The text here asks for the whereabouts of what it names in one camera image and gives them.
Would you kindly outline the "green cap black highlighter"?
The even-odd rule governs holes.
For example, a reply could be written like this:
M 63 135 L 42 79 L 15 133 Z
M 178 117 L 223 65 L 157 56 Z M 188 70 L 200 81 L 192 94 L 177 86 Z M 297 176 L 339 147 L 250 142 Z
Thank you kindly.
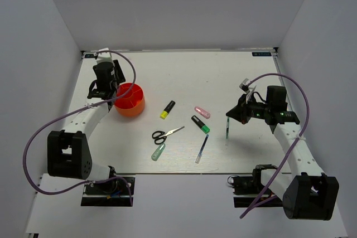
M 201 121 L 197 116 L 193 115 L 191 120 L 205 133 L 208 134 L 210 132 L 210 128 Z

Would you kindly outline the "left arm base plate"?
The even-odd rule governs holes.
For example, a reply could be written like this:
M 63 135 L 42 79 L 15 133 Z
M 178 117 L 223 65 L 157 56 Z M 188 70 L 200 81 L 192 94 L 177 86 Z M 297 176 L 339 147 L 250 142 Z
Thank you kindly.
M 126 183 L 116 179 L 103 184 L 90 184 L 85 186 L 81 198 L 82 207 L 131 207 L 134 201 L 135 177 L 124 176 L 124 180 L 130 186 L 132 197 Z

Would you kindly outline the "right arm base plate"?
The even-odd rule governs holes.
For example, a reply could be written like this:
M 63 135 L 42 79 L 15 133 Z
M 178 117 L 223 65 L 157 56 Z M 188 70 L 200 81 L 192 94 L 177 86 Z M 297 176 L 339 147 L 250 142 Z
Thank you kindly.
M 250 175 L 231 175 L 227 178 L 227 184 L 233 189 L 233 201 L 235 208 L 247 208 L 263 189 L 260 182 L 261 171 L 275 170 L 272 164 L 256 165 Z

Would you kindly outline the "pink translucent correction tape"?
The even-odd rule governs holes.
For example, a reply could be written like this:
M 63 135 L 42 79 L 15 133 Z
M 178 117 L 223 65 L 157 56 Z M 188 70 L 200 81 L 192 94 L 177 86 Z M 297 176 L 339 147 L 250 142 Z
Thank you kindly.
M 210 116 L 211 116 L 208 111 L 204 110 L 204 109 L 201 108 L 201 107 L 196 106 L 196 107 L 194 107 L 194 110 L 195 110 L 198 114 L 200 114 L 201 116 L 203 116 L 203 117 L 206 118 L 206 119 L 209 119 Z

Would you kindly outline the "yellow cap black highlighter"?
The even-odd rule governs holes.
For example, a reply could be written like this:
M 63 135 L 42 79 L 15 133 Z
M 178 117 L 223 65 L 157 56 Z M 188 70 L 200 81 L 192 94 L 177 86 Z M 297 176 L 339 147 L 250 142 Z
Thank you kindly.
M 166 117 L 168 116 L 168 114 L 170 113 L 170 111 L 172 110 L 172 108 L 175 106 L 176 102 L 171 100 L 167 106 L 164 108 L 164 110 L 162 111 L 162 113 L 160 114 L 160 118 L 161 119 L 166 119 Z

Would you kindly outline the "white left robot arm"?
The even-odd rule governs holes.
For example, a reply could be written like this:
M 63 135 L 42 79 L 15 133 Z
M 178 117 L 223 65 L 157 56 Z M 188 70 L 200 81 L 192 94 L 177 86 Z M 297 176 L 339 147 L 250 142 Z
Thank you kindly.
M 97 79 L 90 85 L 86 110 L 47 137 L 47 171 L 53 177 L 99 181 L 99 187 L 111 193 L 118 179 L 109 166 L 93 162 L 88 139 L 113 107 L 118 85 L 126 80 L 117 60 L 98 61 L 93 70 Z

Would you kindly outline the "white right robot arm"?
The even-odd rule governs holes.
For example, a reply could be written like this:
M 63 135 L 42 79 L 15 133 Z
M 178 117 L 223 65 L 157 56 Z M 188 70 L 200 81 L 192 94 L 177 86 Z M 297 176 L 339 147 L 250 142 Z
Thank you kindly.
M 260 164 L 251 177 L 235 177 L 233 186 L 238 195 L 272 193 L 282 201 L 289 219 L 323 220 L 332 218 L 339 183 L 327 176 L 314 160 L 306 141 L 299 135 L 300 121 L 287 109 L 286 88 L 268 86 L 266 100 L 256 101 L 253 93 L 243 94 L 227 117 L 242 124 L 251 118 L 262 119 L 270 127 L 285 154 L 289 174 L 273 177 L 277 166 Z

